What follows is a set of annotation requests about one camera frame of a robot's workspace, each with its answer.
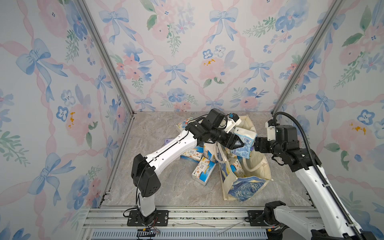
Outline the light blue tissue pack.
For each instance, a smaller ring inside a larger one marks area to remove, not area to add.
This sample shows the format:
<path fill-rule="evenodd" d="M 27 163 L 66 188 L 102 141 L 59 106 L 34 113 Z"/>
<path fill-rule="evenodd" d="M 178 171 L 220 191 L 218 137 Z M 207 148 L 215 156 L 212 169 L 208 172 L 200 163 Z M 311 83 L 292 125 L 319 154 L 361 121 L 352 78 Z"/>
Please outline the light blue tissue pack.
<path fill-rule="evenodd" d="M 236 156 L 249 159 L 252 151 L 251 148 L 254 145 L 257 133 L 243 128 L 235 128 L 234 134 L 240 138 L 244 143 L 244 146 L 232 150 L 232 153 Z"/>

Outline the blue white tissue pack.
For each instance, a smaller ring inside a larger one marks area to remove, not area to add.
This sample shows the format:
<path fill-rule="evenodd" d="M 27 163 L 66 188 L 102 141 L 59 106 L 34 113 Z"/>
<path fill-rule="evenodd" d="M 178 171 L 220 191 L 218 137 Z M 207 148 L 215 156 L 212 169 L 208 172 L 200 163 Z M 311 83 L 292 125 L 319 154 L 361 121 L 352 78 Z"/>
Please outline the blue white tissue pack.
<path fill-rule="evenodd" d="M 235 159 L 230 163 L 231 171 L 235 174 L 237 178 L 244 178 L 245 172 L 243 170 L 243 167 L 238 159 Z"/>

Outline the cream canvas tote bag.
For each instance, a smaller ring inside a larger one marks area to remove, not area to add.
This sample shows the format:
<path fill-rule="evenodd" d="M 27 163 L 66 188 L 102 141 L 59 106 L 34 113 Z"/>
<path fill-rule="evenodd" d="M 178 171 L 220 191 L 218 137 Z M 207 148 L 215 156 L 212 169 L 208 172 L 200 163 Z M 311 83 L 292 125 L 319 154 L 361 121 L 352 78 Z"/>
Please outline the cream canvas tote bag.
<path fill-rule="evenodd" d="M 243 128 L 256 132 L 256 128 L 249 116 L 241 116 L 240 118 L 242 122 L 235 128 Z M 225 201 L 247 201 L 257 192 L 261 191 L 272 179 L 266 156 L 260 152 L 256 152 L 254 145 L 251 148 L 252 151 L 249 159 L 234 155 L 232 150 L 226 149 L 220 144 L 219 148 L 223 157 L 223 163 L 218 163 L 218 165 Z M 246 175 L 244 178 L 237 178 L 231 171 L 230 163 L 235 159 L 238 159 L 243 167 Z"/>

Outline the purple tissue pack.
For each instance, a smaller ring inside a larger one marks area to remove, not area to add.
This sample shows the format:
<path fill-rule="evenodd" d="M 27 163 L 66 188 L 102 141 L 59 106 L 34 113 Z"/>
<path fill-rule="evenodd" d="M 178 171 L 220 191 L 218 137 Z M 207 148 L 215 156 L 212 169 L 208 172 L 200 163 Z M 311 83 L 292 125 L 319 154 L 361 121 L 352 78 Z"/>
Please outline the purple tissue pack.
<path fill-rule="evenodd" d="M 165 145 L 169 144 L 172 140 L 173 140 L 173 138 L 165 139 Z"/>

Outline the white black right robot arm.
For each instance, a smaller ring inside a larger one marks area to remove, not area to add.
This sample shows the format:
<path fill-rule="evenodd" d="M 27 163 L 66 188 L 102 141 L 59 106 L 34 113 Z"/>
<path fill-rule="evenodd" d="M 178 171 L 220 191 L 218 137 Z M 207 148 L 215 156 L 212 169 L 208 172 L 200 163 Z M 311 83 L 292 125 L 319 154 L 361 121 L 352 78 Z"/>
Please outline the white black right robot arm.
<path fill-rule="evenodd" d="M 307 190 L 322 223 L 299 215 L 281 201 L 267 203 L 256 221 L 269 226 L 283 224 L 306 240 L 374 240 L 375 235 L 363 230 L 347 211 L 315 152 L 300 147 L 296 127 L 267 122 L 266 129 L 267 137 L 256 138 L 255 150 L 281 158 L 290 167 Z"/>

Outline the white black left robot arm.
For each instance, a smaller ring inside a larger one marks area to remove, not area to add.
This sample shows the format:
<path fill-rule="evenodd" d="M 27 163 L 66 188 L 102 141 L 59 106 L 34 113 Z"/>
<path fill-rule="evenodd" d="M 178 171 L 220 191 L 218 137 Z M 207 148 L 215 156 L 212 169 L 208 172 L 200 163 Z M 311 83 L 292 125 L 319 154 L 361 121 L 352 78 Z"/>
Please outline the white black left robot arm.
<path fill-rule="evenodd" d="M 146 156 L 136 155 L 131 177 L 137 188 L 136 205 L 141 217 L 148 218 L 155 214 L 154 194 L 161 187 L 159 176 L 183 153 L 205 143 L 218 143 L 230 150 L 243 147 L 240 137 L 232 132 L 240 123 L 241 118 L 237 114 L 225 114 L 214 108 L 208 114 L 188 121 L 184 130 L 159 150 Z"/>

